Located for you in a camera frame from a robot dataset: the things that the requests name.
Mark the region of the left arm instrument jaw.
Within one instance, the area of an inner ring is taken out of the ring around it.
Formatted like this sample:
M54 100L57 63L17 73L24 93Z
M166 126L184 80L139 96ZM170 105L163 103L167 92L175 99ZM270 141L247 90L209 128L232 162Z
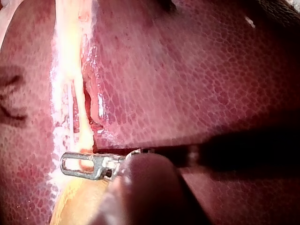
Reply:
M66 166L68 159L88 160L93 162L93 171L69 169ZM60 170L66 176L73 176L88 180L101 180L103 157L97 154L65 152L60 159Z

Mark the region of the left arm instrument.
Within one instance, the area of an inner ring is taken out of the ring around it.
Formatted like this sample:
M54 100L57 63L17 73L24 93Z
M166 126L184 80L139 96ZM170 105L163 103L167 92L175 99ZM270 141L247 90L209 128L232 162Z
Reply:
M109 154L109 156L104 157L104 160L102 162L100 179L110 181L114 180L115 177L118 175L121 164L133 155L141 154L141 152L142 149L136 149L125 156Z

